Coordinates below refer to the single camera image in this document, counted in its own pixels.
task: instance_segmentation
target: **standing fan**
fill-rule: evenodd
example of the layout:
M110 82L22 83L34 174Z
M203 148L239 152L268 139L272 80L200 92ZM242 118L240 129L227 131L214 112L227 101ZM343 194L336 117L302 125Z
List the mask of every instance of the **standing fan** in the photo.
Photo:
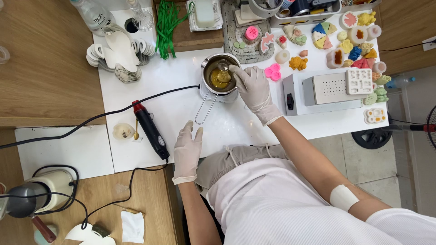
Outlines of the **standing fan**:
M427 134L430 144L436 150L436 106L430 111L425 124L396 125L392 124L392 121L393 119L389 117L389 126L387 127L352 132L351 135L358 145L373 150L384 146L392 137L392 131L422 131Z

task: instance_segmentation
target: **drawstring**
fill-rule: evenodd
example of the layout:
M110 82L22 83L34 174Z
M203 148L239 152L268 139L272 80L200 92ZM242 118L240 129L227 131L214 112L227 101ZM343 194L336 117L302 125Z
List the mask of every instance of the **drawstring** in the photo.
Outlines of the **drawstring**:
M230 157L232 158L235 167L237 167L238 165L236 164L235 158L233 157L233 153L232 153L232 150L233 150L233 149L230 149L228 146L226 146L226 147L225 147L225 150L226 150L228 153L230 153Z
M266 147L266 152L268 153L268 156L270 158L272 158L271 153L269 153L268 143L266 143L265 147Z

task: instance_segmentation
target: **heat gun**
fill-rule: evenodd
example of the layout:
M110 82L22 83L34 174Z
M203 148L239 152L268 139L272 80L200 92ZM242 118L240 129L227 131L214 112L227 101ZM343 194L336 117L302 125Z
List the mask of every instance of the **heat gun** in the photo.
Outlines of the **heat gun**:
M160 135L159 131L154 125L153 120L148 113L147 109L141 103L138 103L133 106L133 113L135 113L136 119L147 135L148 140L150 141L151 146L154 151L162 158L162 160L168 159L170 154L168 153L167 146L165 144L164 139Z

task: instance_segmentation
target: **green ribbon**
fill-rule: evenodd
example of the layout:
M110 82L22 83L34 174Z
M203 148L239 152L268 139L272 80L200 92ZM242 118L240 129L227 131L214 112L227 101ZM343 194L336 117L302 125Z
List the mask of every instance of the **green ribbon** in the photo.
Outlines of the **green ribbon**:
M158 21L156 23L157 45L154 51L156 52L159 47L160 57L164 60L170 57L168 48L170 48L173 58L176 58L173 46L173 30L178 24L186 20L194 9L194 6L194 2L190 2L186 15L178 19L177 15L179 14L180 6L176 5L174 2L167 2L166 0L160 1L159 9L157 10Z

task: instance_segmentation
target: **latex glove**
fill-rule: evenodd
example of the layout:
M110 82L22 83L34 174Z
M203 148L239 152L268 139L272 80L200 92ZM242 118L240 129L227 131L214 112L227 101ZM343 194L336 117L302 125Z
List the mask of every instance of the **latex glove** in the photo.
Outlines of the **latex glove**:
M192 126L194 122L188 121L180 130L174 146L174 184L192 182L197 178L196 170L200 159L203 127L198 128L195 139L192 139Z
M269 82L265 71L257 66L242 70L236 65L230 65L239 94L247 107L259 118L263 126L271 124L283 116L276 105L273 104L269 92Z

